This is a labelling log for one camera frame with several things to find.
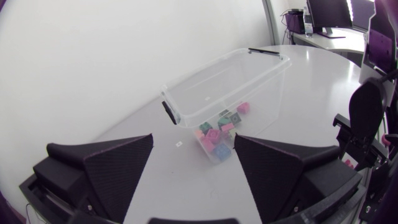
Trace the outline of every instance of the desk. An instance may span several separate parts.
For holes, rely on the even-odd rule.
[[[344,35],[346,38],[329,39],[319,34],[314,34],[312,38],[308,38],[305,34],[293,34],[293,42],[338,53],[361,66],[365,51],[363,33],[352,29],[333,28],[332,30],[333,33]]]
[[[260,138],[307,146],[337,145],[337,113],[348,116],[351,94],[359,87],[359,67],[326,50],[298,45],[264,47],[286,54],[286,70],[277,121]],[[155,99],[96,141],[153,133],[154,148],[132,199],[125,223],[151,217],[182,220],[237,218],[260,223],[256,204],[234,152],[213,165],[186,129],[174,126]]]

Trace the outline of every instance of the black cable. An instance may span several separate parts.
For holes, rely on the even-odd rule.
[[[30,222],[30,218],[29,218],[29,213],[27,212],[27,207],[28,207],[28,205],[30,205],[29,203],[26,205],[26,207],[25,207],[25,209],[26,209],[26,216],[27,216],[27,219],[28,219],[28,221],[29,221],[29,224],[31,224],[31,222]]]
[[[388,73],[387,75],[384,75],[383,77],[381,77],[379,79],[379,81],[381,83],[384,83],[387,80],[393,80],[393,79],[396,79],[397,77],[398,77],[398,70],[394,70],[394,71]]]
[[[282,14],[281,14],[280,16],[284,15],[285,12],[286,12],[286,11],[289,11],[289,10],[291,10],[291,9],[286,9],[284,12],[282,12]]]
[[[286,29],[285,29],[284,38],[282,39],[282,45],[283,45],[284,42],[285,42],[286,31],[287,31],[287,27],[286,27]]]

